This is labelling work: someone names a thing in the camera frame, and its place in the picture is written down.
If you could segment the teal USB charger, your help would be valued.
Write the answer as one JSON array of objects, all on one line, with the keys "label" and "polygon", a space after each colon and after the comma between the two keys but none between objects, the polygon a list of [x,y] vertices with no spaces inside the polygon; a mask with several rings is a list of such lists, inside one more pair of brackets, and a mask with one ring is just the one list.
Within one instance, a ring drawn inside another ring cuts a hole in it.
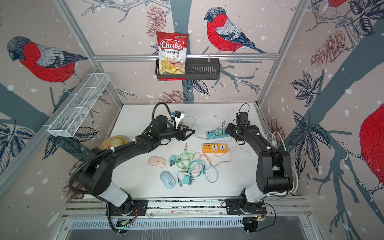
[{"label": "teal USB charger", "polygon": [[176,164],[176,161],[177,161],[177,156],[176,155],[172,155],[171,159],[170,159],[170,166],[174,166]]},{"label": "teal USB charger", "polygon": [[183,178],[183,184],[185,185],[191,185],[193,183],[194,179],[192,175],[184,176]]}]

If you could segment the pink wireless mouse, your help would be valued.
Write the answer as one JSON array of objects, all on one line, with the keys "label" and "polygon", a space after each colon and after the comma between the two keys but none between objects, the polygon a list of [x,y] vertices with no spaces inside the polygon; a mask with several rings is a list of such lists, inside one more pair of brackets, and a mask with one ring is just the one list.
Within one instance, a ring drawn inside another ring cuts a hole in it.
[{"label": "pink wireless mouse", "polygon": [[152,156],[148,160],[148,165],[157,167],[157,168],[164,168],[166,163],[167,163],[167,160],[165,160],[164,158],[156,157],[156,156]]}]

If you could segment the light blue wireless mouse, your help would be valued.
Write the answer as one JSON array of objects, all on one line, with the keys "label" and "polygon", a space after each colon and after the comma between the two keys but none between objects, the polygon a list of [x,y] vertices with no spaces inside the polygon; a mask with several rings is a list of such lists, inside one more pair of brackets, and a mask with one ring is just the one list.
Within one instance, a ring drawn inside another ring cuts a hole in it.
[{"label": "light blue wireless mouse", "polygon": [[172,189],[176,185],[176,180],[169,171],[163,171],[160,174],[160,179],[168,190]]}]

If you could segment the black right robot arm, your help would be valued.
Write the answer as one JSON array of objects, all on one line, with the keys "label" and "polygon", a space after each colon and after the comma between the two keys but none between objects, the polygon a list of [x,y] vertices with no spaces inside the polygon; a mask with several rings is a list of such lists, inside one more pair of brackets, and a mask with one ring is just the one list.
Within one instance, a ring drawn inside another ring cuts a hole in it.
[{"label": "black right robot arm", "polygon": [[225,110],[226,134],[235,140],[233,162],[226,167],[227,215],[265,215],[267,202],[293,189],[291,158],[273,147],[252,121],[249,104]]}]

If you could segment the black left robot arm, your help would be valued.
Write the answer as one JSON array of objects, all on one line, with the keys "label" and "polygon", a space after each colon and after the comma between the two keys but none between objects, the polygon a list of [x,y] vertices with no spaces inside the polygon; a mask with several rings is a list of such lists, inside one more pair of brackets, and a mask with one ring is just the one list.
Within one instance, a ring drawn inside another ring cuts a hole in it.
[{"label": "black left robot arm", "polygon": [[195,130],[180,123],[183,113],[171,112],[168,115],[156,116],[152,113],[151,123],[135,139],[127,144],[97,152],[84,162],[70,177],[68,188],[77,194],[91,195],[107,203],[107,212],[117,211],[127,216],[134,210],[133,198],[130,194],[112,181],[114,169],[122,163],[142,154],[150,153],[163,145],[163,140],[186,141]]}]

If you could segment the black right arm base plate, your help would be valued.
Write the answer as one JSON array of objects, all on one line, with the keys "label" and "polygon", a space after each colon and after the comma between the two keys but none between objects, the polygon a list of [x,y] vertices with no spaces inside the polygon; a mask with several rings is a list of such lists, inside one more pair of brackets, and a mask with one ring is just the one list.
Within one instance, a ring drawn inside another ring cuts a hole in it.
[{"label": "black right arm base plate", "polygon": [[267,213],[264,202],[249,203],[240,198],[224,200],[227,215],[265,215]]}]

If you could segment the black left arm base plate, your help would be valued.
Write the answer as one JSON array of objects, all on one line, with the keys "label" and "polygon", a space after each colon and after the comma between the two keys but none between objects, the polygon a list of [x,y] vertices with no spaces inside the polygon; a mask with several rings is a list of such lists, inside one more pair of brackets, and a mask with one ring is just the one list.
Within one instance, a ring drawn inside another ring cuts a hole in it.
[{"label": "black left arm base plate", "polygon": [[120,207],[107,203],[106,216],[110,217],[125,217],[125,216],[145,216],[148,200],[127,200]]}]

